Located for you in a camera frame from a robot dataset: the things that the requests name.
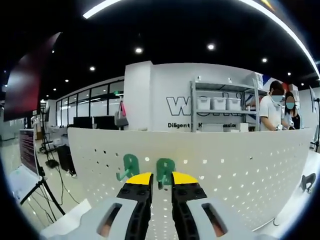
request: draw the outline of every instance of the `white storage box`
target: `white storage box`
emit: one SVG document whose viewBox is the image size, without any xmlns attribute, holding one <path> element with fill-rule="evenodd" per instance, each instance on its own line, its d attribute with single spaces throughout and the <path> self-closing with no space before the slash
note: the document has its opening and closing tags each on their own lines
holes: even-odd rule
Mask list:
<svg viewBox="0 0 320 240">
<path fill-rule="evenodd" d="M 197 109 L 199 110 L 210 110 L 210 97 L 198 97 L 197 98 Z"/>
<path fill-rule="evenodd" d="M 249 132 L 249 123 L 247 123 L 247 122 L 239 123 L 236 125 L 236 128 L 238 129 L 238 131 L 240 131 L 242 133 Z"/>
<path fill-rule="evenodd" d="M 227 98 L 226 97 L 213 97 L 212 109 L 214 110 L 226 110 Z"/>
<path fill-rule="evenodd" d="M 223 124 L 217 123 L 202 123 L 201 132 L 207 133 L 222 133 L 224 131 Z"/>
<path fill-rule="evenodd" d="M 226 100 L 226 109 L 227 110 L 234 110 L 234 111 L 241 111 L 241 99 L 240 98 L 231 98 L 229 97 Z"/>
</svg>

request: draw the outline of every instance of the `black stand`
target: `black stand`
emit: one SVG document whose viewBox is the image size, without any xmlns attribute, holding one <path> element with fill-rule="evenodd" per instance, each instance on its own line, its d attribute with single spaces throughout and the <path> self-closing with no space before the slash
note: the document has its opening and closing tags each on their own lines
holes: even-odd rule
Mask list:
<svg viewBox="0 0 320 240">
<path fill-rule="evenodd" d="M 320 135 L 320 98 L 317 98 L 314 100 L 315 102 L 318 103 L 318 134 L 317 134 L 317 140 L 316 142 L 311 142 L 311 144 L 315 145 L 315 151 L 318 152 L 319 148 L 319 135 Z"/>
</svg>

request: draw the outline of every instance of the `white wall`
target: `white wall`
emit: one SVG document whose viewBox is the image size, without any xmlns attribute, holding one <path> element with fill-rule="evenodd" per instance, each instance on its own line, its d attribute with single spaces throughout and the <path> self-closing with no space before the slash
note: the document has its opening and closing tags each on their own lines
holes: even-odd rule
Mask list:
<svg viewBox="0 0 320 240">
<path fill-rule="evenodd" d="M 172 63 L 153 65 L 151 75 L 151 130 L 152 131 L 184 131 L 189 132 L 189 126 L 180 129 L 169 127 L 169 123 L 191 123 L 190 81 L 201 76 L 203 82 L 227 83 L 231 78 L 233 83 L 243 83 L 242 80 L 253 71 L 237 67 L 204 64 L 204 63 Z M 265 85 L 269 89 L 271 78 Z M 207 93 L 207 97 L 222 97 L 222 93 Z M 202 123 L 240 123 L 241 117 L 209 116 L 198 117 Z"/>
<path fill-rule="evenodd" d="M 125 67 L 123 102 L 129 122 L 128 130 L 150 129 L 152 67 L 151 61 Z"/>
</svg>

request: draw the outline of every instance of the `white floor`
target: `white floor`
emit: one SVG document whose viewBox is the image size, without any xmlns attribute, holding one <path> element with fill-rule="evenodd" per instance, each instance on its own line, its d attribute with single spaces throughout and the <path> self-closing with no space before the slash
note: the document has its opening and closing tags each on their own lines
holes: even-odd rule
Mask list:
<svg viewBox="0 0 320 240">
<path fill-rule="evenodd" d="M 44 168 L 44 171 L 48 178 L 47 183 L 52 193 L 56 197 L 57 201 L 61 203 L 62 184 L 58 171 L 56 171 L 55 169 L 49 169 L 46 166 L 45 162 L 47 161 L 47 157 L 44 154 L 37 154 L 37 157 L 40 165 Z M 5 173 L 8 175 L 20 165 L 20 152 L 18 142 L 13 141 L 11 145 L 2 147 L 1 158 L 3 159 Z M 54 158 L 58 160 L 58 156 L 56 153 L 54 153 Z M 319 170 L 320 154 L 310 151 L 308 160 L 303 170 L 303 174 L 307 176 L 311 173 L 316 173 L 318 177 Z M 78 181 L 76 178 L 71 177 L 63 170 L 61 170 L 61 173 L 63 182 L 66 188 L 69 190 L 69 193 L 72 194 L 73 198 L 77 202 L 81 203 L 80 205 L 78 205 L 67 193 L 67 191 L 64 191 L 63 204 L 61 207 L 66 213 L 69 213 L 74 207 L 78 205 L 77 208 L 63 217 L 61 221 L 58 221 L 55 224 L 51 225 L 47 217 L 47 213 L 51 217 L 52 213 L 48 203 L 42 196 L 43 193 L 40 190 L 37 190 L 34 194 L 32 194 L 28 201 L 26 201 L 21 207 L 29 222 L 39 232 L 51 225 L 46 229 L 47 237 L 51 236 L 57 230 L 59 230 L 60 234 L 65 234 L 68 231 L 76 228 L 79 225 L 81 215 L 90 208 L 88 201 L 85 200 L 85 194 L 83 193 L 80 181 Z M 275 224 L 279 226 L 274 226 L 271 222 L 264 227 L 256 230 L 255 232 L 259 234 L 271 235 L 276 238 L 281 238 L 283 234 L 290 228 L 297 216 L 299 216 L 303 211 L 304 207 L 308 205 L 310 197 L 312 197 L 312 194 L 302 192 L 302 190 L 297 186 L 297 189 L 292 194 L 291 199 L 275 219 Z M 57 219 L 62 217 L 61 213 L 52 202 L 51 208 Z"/>
<path fill-rule="evenodd" d="M 53 156 L 57 161 L 59 161 L 57 153 L 54 153 Z M 64 190 L 63 198 L 61 198 L 62 183 L 59 172 L 56 169 L 50 169 L 46 166 L 46 155 L 38 153 L 37 157 L 39 164 L 44 168 L 45 175 L 47 176 L 47 184 L 50 187 L 53 195 L 55 196 L 59 204 L 63 203 L 61 205 L 62 209 L 66 213 L 69 212 L 78 204 L 71 198 L 71 196 L 68 194 L 66 190 Z M 18 142 L 12 141 L 12 144 L 6 144 L 6 146 L 3 146 L 1 148 L 1 158 L 3 161 L 4 171 L 7 175 L 9 175 L 13 170 L 19 167 L 21 161 Z M 61 170 L 61 176 L 66 189 L 73 196 L 73 198 L 79 203 L 82 202 L 85 199 L 85 195 L 83 193 L 82 186 L 80 185 L 79 181 L 76 178 L 71 177 L 64 170 Z M 53 217 L 50 207 L 46 199 L 43 197 L 42 191 L 38 189 L 21 206 L 21 209 L 25 213 L 29 222 L 39 232 L 51 224 L 50 220 L 47 217 L 47 213 L 51 216 L 51 218 Z M 57 219 L 61 218 L 62 214 L 54 205 L 54 203 L 50 201 L 50 205 L 55 217 Z"/>
</svg>

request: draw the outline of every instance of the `pegboard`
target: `pegboard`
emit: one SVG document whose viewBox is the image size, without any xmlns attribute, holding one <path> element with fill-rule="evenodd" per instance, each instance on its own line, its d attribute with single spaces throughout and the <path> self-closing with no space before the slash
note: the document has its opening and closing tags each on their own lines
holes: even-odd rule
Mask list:
<svg viewBox="0 0 320 240">
<path fill-rule="evenodd" d="M 308 156 L 310 129 L 261 132 L 151 132 L 69 128 L 78 179 L 92 207 L 123 186 L 123 157 L 139 159 L 140 173 L 156 174 L 158 159 L 197 178 L 207 196 L 234 209 L 248 229 L 276 217 L 298 182 Z M 146 239 L 178 239 L 172 220 L 171 187 L 154 181 Z"/>
</svg>

